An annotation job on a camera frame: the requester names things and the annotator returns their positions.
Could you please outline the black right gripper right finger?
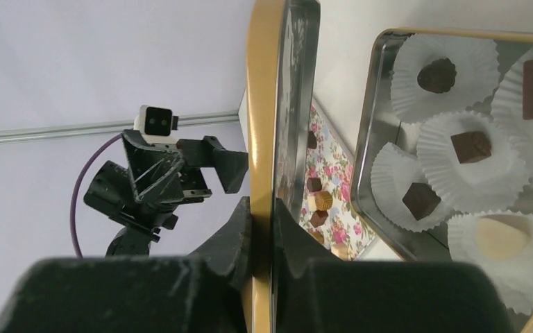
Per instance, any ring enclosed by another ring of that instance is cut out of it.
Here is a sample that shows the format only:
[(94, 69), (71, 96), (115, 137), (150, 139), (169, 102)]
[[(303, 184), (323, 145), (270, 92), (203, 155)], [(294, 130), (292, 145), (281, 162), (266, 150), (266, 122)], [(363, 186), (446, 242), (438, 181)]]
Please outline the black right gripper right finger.
[(344, 261), (273, 204), (274, 332), (512, 332), (496, 290), (456, 262)]

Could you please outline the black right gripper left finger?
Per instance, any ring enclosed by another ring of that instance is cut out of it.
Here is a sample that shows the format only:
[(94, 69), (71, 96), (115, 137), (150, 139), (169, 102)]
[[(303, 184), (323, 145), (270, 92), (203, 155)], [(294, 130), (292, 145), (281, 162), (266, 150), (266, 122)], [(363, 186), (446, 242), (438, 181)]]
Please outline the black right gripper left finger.
[(32, 265), (0, 312), (0, 332), (245, 332), (250, 203), (181, 257), (51, 258)]

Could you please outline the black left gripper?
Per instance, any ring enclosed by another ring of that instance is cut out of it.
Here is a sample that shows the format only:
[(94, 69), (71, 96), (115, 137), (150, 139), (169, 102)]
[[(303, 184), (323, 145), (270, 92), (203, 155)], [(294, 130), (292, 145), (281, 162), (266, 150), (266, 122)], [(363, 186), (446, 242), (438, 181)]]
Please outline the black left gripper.
[(214, 136), (148, 144), (137, 130), (121, 134), (128, 179), (137, 203), (156, 214), (172, 214), (180, 205), (202, 203), (212, 195), (201, 172), (212, 166), (226, 194), (236, 194), (248, 171), (248, 153), (224, 148)]

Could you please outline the dark square chocolate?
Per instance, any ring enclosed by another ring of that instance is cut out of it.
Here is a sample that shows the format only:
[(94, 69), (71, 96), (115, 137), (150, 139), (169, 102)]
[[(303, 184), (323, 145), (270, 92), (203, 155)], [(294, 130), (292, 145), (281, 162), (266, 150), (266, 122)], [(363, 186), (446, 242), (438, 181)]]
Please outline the dark square chocolate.
[(402, 197), (402, 202), (415, 220), (420, 221), (435, 211), (441, 198), (428, 184), (413, 182)]

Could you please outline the silver square tin lid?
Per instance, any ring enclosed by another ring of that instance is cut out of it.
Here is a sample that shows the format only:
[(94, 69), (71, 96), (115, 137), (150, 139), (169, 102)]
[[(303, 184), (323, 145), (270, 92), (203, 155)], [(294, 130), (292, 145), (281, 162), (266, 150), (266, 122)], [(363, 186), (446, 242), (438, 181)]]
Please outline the silver square tin lid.
[(252, 332), (276, 327), (272, 274), (276, 208), (297, 219), (303, 199), (307, 125), (321, 6), (256, 1), (246, 38), (246, 120), (252, 216), (252, 293), (244, 299)]

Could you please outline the gold square tin box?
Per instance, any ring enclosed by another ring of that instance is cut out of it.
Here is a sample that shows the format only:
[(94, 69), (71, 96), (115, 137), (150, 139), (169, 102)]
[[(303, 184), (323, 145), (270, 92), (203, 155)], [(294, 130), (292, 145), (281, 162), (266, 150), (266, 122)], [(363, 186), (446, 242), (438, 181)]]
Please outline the gold square tin box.
[(381, 32), (351, 200), (403, 259), (480, 268), (533, 332), (533, 33)]

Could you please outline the brown square chocolate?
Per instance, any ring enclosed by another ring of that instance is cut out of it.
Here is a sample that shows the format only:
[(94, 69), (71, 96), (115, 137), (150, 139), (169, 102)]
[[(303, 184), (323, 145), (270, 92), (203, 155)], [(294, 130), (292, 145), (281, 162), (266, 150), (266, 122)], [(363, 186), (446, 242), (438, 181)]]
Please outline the brown square chocolate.
[(482, 131), (471, 131), (450, 137), (460, 164), (470, 164), (491, 157), (491, 141)]

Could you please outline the white dome chocolate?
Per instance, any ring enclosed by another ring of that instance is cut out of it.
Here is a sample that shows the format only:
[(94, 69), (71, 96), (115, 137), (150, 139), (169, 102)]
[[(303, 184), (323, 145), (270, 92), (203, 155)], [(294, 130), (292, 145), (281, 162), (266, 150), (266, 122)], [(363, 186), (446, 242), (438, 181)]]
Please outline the white dome chocolate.
[(509, 219), (481, 218), (475, 225), (475, 244), (487, 258), (504, 260), (516, 257), (530, 237)]

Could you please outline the dark fluted round chocolate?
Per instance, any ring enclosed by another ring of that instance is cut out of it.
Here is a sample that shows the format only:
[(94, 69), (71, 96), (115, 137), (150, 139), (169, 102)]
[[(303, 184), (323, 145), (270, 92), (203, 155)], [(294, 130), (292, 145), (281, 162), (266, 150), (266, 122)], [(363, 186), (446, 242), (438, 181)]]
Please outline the dark fluted round chocolate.
[(419, 71), (417, 83), (421, 89), (435, 94), (449, 92), (455, 85), (457, 70), (449, 58), (441, 58)]

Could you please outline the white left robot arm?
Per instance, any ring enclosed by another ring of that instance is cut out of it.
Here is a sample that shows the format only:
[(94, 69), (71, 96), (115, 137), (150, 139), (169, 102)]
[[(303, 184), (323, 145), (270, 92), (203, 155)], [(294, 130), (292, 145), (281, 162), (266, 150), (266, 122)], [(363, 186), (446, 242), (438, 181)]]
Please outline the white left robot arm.
[(128, 166), (107, 161), (84, 197), (92, 209), (122, 225), (108, 246), (108, 256), (149, 255), (160, 230), (174, 229), (181, 205), (211, 197), (202, 174), (214, 169), (226, 194), (236, 194), (248, 171), (248, 154), (230, 151), (214, 136), (148, 143), (137, 130), (125, 130), (121, 141)]

